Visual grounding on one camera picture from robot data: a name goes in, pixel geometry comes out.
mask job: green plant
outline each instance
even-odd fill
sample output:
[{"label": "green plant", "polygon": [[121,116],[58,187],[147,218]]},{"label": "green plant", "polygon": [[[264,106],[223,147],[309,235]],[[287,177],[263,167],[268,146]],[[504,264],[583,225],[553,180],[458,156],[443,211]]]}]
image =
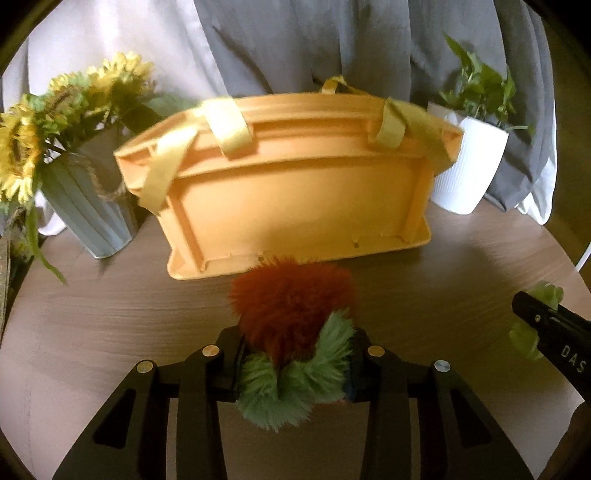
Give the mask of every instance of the green plant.
[{"label": "green plant", "polygon": [[462,64],[456,88],[449,92],[439,92],[446,106],[505,131],[529,130],[531,133],[531,128],[527,125],[509,124],[509,114],[515,113],[511,99],[517,92],[509,67],[507,77],[503,78],[499,72],[482,62],[475,53],[465,50],[453,38],[446,35],[446,40]]}]

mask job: pom-pom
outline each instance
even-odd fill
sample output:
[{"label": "pom-pom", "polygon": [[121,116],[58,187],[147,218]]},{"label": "pom-pom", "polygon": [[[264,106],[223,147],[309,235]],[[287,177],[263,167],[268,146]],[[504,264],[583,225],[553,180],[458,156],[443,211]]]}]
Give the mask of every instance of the pom-pom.
[{"label": "pom-pom", "polygon": [[355,309],[351,274],[333,264],[274,259],[233,282],[230,299],[249,345],[266,352],[275,367],[314,355],[332,312]]}]

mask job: green fabric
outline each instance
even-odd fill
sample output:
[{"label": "green fabric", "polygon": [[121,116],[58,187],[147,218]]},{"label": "green fabric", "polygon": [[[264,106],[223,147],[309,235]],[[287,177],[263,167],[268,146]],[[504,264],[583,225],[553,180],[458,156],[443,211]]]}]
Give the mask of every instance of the green fabric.
[{"label": "green fabric", "polygon": [[320,331],[311,360],[293,361],[277,374],[266,353],[249,355],[242,365],[238,400],[244,418],[278,431],[307,420],[316,403],[341,400],[354,333],[346,313],[333,312]]},{"label": "green fabric", "polygon": [[[558,309],[558,304],[564,298],[564,290],[551,283],[542,281],[537,283],[528,292],[533,298],[544,302],[553,310]],[[540,337],[536,329],[530,327],[519,319],[509,332],[509,338],[517,351],[528,360],[539,360],[544,355],[538,350]]]}]

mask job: black clamp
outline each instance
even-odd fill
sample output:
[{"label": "black clamp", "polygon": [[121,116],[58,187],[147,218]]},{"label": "black clamp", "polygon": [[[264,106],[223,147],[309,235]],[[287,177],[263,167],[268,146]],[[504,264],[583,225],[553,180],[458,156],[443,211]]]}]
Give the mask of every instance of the black clamp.
[{"label": "black clamp", "polygon": [[[591,322],[558,305],[556,310],[520,291],[513,312],[538,332],[537,348],[591,403]],[[591,434],[581,438],[553,480],[591,478]]]},{"label": "black clamp", "polygon": [[[139,362],[64,458],[54,480],[165,480],[168,402],[178,397],[177,478],[226,480],[217,402],[238,398],[248,350],[237,327],[184,362]],[[416,398],[423,480],[532,480],[484,405],[444,361],[410,364],[353,337],[349,401],[371,403],[363,480],[410,480],[410,398]]]}]

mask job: yellow basket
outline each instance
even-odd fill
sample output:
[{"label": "yellow basket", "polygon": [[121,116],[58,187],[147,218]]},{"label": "yellow basket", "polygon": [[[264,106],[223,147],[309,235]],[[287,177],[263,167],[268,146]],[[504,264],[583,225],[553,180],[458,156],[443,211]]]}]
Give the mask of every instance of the yellow basket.
[{"label": "yellow basket", "polygon": [[[126,185],[140,197],[159,180],[155,168],[173,169],[155,209],[172,247],[173,278],[243,272],[277,256],[334,260],[430,240],[424,212],[433,178],[457,159],[461,130],[409,103],[370,95],[229,101],[241,118],[227,125],[185,111],[115,153]],[[391,133],[382,124],[389,108],[402,125],[397,148],[380,141]],[[248,140],[220,147],[220,130],[234,121],[248,126]],[[177,141],[170,132],[182,137],[187,124],[191,140],[167,157],[162,145]]]}]

